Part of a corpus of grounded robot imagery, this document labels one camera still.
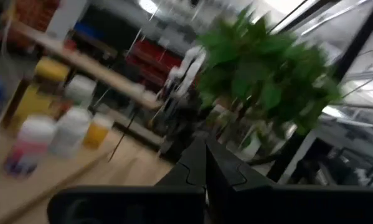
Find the black rig post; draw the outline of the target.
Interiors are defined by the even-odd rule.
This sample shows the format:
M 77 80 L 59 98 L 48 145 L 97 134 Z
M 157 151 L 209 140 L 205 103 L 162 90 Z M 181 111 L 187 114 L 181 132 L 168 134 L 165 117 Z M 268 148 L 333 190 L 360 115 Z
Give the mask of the black rig post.
M 333 69 L 333 77 L 337 83 L 344 78 L 372 33 L 373 7 Z M 281 180 L 282 177 L 289 177 L 287 172 L 294 172 L 297 163 L 306 155 L 315 140 L 316 134 L 313 130 L 306 134 L 294 132 L 281 148 L 280 155 L 268 171 L 267 177 L 275 182 Z

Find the wooden shelf with black frame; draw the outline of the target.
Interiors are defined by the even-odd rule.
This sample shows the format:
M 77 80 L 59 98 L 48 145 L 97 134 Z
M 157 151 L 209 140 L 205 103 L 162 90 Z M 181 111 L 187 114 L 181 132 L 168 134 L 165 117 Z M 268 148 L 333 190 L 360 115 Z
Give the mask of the wooden shelf with black frame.
M 12 144 L 12 137 L 0 134 L 0 224 L 17 220 L 64 187 L 117 184 L 120 165 L 139 147 L 121 131 L 110 131 L 99 149 L 81 148 L 71 159 L 46 154 L 30 176 L 14 177 L 3 168 Z

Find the amber bottle with yellow cap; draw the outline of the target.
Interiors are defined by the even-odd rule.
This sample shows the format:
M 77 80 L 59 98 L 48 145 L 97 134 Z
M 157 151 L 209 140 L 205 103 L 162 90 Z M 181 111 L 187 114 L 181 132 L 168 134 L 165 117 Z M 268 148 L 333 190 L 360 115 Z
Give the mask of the amber bottle with yellow cap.
M 26 89 L 21 91 L 16 101 L 9 127 L 18 130 L 29 115 L 42 114 L 53 119 L 59 117 L 60 99 L 70 67 L 50 57 L 42 57 L 34 69 L 34 75 L 28 81 Z

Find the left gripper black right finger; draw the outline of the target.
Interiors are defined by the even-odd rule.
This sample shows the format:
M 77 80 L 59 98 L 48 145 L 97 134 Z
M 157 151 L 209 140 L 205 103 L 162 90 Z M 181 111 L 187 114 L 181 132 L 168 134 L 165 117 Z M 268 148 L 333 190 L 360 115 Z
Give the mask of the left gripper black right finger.
M 205 142 L 211 155 L 207 161 L 214 164 L 218 173 L 222 174 L 231 186 L 273 185 L 272 180 L 252 169 L 214 137 L 208 137 Z

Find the background workbench with bins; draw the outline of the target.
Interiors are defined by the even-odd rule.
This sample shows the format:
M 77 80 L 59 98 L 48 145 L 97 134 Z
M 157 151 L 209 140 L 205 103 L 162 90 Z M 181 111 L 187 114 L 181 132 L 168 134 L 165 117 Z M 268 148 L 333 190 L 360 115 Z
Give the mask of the background workbench with bins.
M 7 10 L 7 21 L 9 22 L 10 17 L 14 19 L 12 22 L 13 30 L 43 46 L 48 51 L 58 55 L 78 69 L 91 74 L 93 77 L 103 81 L 115 90 L 122 92 L 149 110 L 156 110 L 164 104 L 163 101 L 157 99 L 157 95 L 153 94 L 153 92 L 142 92 L 141 88 L 137 88 L 136 83 L 125 78 L 120 73 L 116 73 L 114 70 L 102 65 L 97 60 L 87 56 L 87 54 L 81 53 L 79 50 L 70 50 L 69 48 L 66 48 L 65 36 L 54 37 L 32 28 L 21 21 L 17 21 L 18 18 L 15 10 L 20 1 L 21 0 L 11 0 L 11 6 L 8 6 L 9 8 Z M 65 28 L 72 28 L 75 25 L 87 4 L 87 1 L 82 2 L 82 0 L 70 0 L 70 7 L 65 7 L 65 12 L 68 11 L 69 16 L 64 14 L 64 19 L 61 19 L 64 22 L 70 21 L 70 25 L 65 25 Z M 125 7 L 123 13 L 126 14 L 126 16 L 128 14 L 130 15 L 131 22 L 134 22 L 136 25 L 141 27 L 149 23 L 147 18 L 148 13 L 142 8 L 136 7 L 128 2 L 125 2 L 122 6 Z

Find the white medicine bottle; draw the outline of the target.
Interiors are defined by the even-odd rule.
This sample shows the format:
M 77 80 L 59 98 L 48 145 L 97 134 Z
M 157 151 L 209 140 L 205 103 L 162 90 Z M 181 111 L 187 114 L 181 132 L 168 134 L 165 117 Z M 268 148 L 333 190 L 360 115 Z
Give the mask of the white medicine bottle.
M 57 130 L 56 121 L 46 115 L 30 115 L 23 122 L 4 163 L 14 177 L 28 177 L 46 154 Z
M 55 136 L 49 151 L 70 158 L 76 155 L 87 133 L 92 114 L 79 106 L 71 107 L 57 122 Z
M 93 99 L 97 83 L 83 75 L 75 75 L 65 87 L 64 95 L 75 105 L 88 107 Z

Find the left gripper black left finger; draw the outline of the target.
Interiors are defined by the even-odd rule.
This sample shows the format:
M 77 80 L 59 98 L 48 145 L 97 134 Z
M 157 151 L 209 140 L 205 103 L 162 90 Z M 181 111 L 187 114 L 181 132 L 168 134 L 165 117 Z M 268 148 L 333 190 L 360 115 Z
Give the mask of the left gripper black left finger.
M 181 154 L 176 165 L 156 185 L 190 185 L 204 187 L 206 180 L 206 144 L 195 138 Z

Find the green plant in black pot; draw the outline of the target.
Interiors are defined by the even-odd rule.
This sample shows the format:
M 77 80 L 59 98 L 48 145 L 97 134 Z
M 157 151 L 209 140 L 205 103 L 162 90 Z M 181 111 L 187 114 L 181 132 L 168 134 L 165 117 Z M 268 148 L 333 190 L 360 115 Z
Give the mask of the green plant in black pot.
M 223 101 L 236 112 L 234 123 L 252 123 L 260 145 L 258 158 L 247 162 L 260 165 L 279 157 L 275 145 L 290 142 L 288 127 L 299 137 L 308 133 L 341 93 L 323 50 L 289 32 L 271 33 L 266 17 L 252 16 L 246 7 L 199 36 L 207 57 L 196 88 L 204 111 Z

